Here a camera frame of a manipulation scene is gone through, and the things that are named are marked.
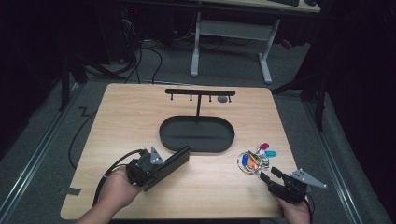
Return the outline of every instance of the pink object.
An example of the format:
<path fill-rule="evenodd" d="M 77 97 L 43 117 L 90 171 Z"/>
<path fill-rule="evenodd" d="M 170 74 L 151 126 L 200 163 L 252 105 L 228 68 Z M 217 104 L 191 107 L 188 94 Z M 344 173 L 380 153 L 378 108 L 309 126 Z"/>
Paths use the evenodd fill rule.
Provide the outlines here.
<path fill-rule="evenodd" d="M 270 145 L 268 145 L 267 143 L 263 143 L 263 144 L 260 145 L 260 149 L 261 149 L 261 150 L 265 150 L 265 149 L 267 149 L 269 146 L 270 146 Z"/>

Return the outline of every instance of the metal floor strip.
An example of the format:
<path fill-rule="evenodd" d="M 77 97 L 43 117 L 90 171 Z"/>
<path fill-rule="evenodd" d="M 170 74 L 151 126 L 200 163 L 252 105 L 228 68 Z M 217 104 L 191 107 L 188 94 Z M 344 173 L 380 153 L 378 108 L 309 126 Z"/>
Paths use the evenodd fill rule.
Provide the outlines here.
<path fill-rule="evenodd" d="M 332 177 L 332 182 L 334 183 L 338 196 L 341 200 L 341 203 L 344 206 L 344 209 L 346 210 L 346 215 L 349 219 L 349 222 L 359 223 L 359 224 L 363 223 L 359 211 L 355 203 L 353 202 L 349 188 L 347 187 L 344 178 L 341 176 L 341 172 L 338 169 L 337 163 L 334 157 L 332 156 L 332 151 L 330 150 L 326 137 L 324 133 L 318 129 L 317 124 L 315 123 L 315 109 L 309 102 L 302 102 L 302 104 L 306 113 L 310 118 L 309 120 L 312 126 L 315 129 L 318 140 L 321 143 L 322 152 L 324 154 L 326 164 L 329 168 L 330 175 Z"/>
<path fill-rule="evenodd" d="M 35 150 L 32 158 L 29 160 L 23 171 L 21 172 L 20 176 L 18 177 L 17 182 L 15 183 L 14 187 L 8 194 L 7 198 L 3 202 L 2 206 L 0 207 L 0 224 L 7 223 L 9 218 L 12 215 L 15 207 L 17 206 L 18 202 L 20 201 L 23 193 L 26 191 L 27 187 L 29 186 L 31 180 L 35 176 L 35 172 L 37 171 L 38 167 L 40 166 L 41 162 L 44 160 L 49 147 L 52 137 L 55 135 L 56 131 L 59 129 L 62 121 L 64 120 L 67 111 L 70 108 L 70 105 L 73 104 L 77 96 L 81 93 L 83 86 L 75 84 L 71 90 L 71 98 L 70 102 L 64 111 L 58 112 L 57 116 L 55 117 L 54 121 L 51 123 L 49 128 L 47 129 L 46 133 L 44 134 L 40 144 Z"/>

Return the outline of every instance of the black oval tray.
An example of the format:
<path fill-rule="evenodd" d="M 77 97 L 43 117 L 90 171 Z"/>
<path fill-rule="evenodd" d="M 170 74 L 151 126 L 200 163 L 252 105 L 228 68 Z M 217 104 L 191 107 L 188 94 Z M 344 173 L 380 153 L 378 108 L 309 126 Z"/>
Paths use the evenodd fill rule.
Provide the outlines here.
<path fill-rule="evenodd" d="M 208 116 L 173 116 L 160 127 L 163 145 L 178 151 L 189 146 L 191 152 L 222 152 L 233 143 L 233 126 L 225 119 Z"/>

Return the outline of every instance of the gray carpet floor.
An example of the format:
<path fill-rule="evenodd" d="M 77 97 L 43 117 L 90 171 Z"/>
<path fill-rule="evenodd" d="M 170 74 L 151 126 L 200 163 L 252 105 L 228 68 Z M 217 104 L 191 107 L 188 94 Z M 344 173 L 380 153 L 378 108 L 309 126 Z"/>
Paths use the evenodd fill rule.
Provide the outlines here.
<path fill-rule="evenodd" d="M 240 46 L 239 40 L 230 40 L 222 45 L 203 43 L 199 76 L 190 77 L 192 45 L 188 41 L 178 42 L 173 47 L 161 43 L 145 42 L 144 47 L 154 49 L 142 50 L 142 61 L 138 68 L 140 81 L 150 82 L 152 75 L 161 67 L 155 76 L 158 83 L 184 83 L 209 86 L 240 86 L 263 87 L 274 89 L 293 80 L 298 68 L 309 50 L 309 45 L 285 49 L 273 45 L 268 64 L 272 73 L 273 84 L 263 82 L 258 56 L 263 47 L 262 42 L 249 42 Z M 106 65 L 117 70 L 124 65 Z M 136 73 L 131 76 L 130 83 L 137 82 Z M 78 128 L 89 115 L 97 110 L 106 85 L 117 82 L 104 76 L 89 75 L 84 86 L 72 91 L 72 98 L 63 121 L 57 131 L 45 145 L 42 161 L 36 170 L 30 171 L 33 178 L 27 180 L 26 189 L 21 189 L 21 197 L 15 206 L 6 213 L 5 223 L 72 223 L 63 220 L 60 211 L 64 202 L 61 188 L 67 188 L 72 180 L 74 169 L 68 161 L 68 150 L 71 147 L 72 161 L 78 163 L 86 139 L 89 135 L 93 119 L 83 126 L 76 141 L 71 146 Z M 326 183 L 327 189 L 309 188 L 309 194 L 315 202 L 314 223 L 391 223 L 387 213 L 378 202 L 369 181 L 361 170 L 353 151 L 347 142 L 341 125 L 332 109 L 331 99 L 326 97 L 326 109 L 323 115 L 324 132 L 318 132 L 312 123 L 309 112 L 315 102 L 301 102 L 299 91 L 285 91 L 275 95 L 276 106 L 290 142 L 290 147 L 297 166 Z M 51 123 L 60 116 L 61 85 L 58 84 L 46 102 L 41 105 L 29 120 L 21 137 L 7 156 L 0 162 L 1 188 L 0 202 L 7 202 L 8 194 L 13 190 L 19 177 L 25 172 L 29 160 L 42 146 Z M 329 166 L 329 155 L 323 148 L 329 148 L 331 157 L 336 161 L 336 169 L 340 172 L 347 191 L 337 188 L 339 179 L 332 174 L 334 167 Z M 343 192 L 357 208 L 358 214 L 349 214 L 343 203 Z M 261 223 L 286 223 L 284 218 L 262 219 Z"/>

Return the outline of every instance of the desk top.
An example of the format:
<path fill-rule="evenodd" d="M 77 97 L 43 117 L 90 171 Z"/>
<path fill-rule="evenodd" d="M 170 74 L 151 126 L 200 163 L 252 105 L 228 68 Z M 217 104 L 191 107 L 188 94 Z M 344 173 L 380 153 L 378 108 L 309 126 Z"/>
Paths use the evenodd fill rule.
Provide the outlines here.
<path fill-rule="evenodd" d="M 318 6 L 318 4 L 316 4 L 314 7 L 311 7 L 304 0 L 300 0 L 299 6 L 297 7 L 271 2 L 268 0 L 202 0 L 202 2 L 238 5 L 244 7 L 265 7 L 271 9 L 281 9 L 299 12 L 320 12 L 320 7 Z"/>
<path fill-rule="evenodd" d="M 155 146 L 167 159 L 174 152 L 165 148 L 159 136 L 164 120 L 175 115 L 195 115 L 197 97 L 170 95 L 165 89 L 235 91 L 231 103 L 212 102 L 203 96 L 202 116 L 228 120 L 235 130 L 229 149 L 221 153 L 191 153 L 190 160 L 134 202 L 115 218 L 263 218 L 278 217 L 277 203 L 265 183 L 246 175 L 236 164 L 238 155 L 264 142 L 277 152 L 271 166 L 284 173 L 296 170 L 271 92 L 265 88 L 204 87 L 110 84 L 92 125 L 61 216 L 77 219 L 92 207 L 93 196 L 103 173 L 120 157 L 139 148 Z M 129 163 L 133 157 L 125 160 Z M 265 171 L 272 180 L 283 182 Z"/>

